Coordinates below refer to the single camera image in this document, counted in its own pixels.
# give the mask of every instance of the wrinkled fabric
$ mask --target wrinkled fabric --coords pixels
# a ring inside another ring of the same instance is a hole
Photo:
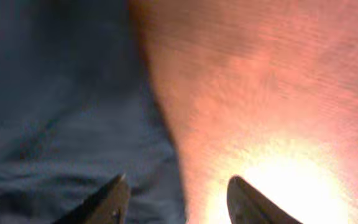
[[[0,0],[0,223],[50,223],[118,174],[126,223],[185,222],[125,1]]]

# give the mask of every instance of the wood grain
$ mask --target wood grain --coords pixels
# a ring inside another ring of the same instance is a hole
[[[358,223],[358,0],[131,2],[189,223],[239,174],[304,223]]]

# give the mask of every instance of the dark blue fabric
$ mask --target dark blue fabric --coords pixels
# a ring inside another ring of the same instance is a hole
[[[50,223],[125,173],[127,223],[184,223],[123,0],[0,0],[0,223]]]

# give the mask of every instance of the brown surface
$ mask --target brown surface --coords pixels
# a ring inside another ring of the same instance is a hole
[[[305,223],[358,223],[358,0],[135,0],[190,223],[239,174]]]

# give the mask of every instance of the table top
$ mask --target table top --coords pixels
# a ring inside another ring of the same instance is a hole
[[[304,223],[358,223],[358,1],[133,1],[189,223],[240,175]]]

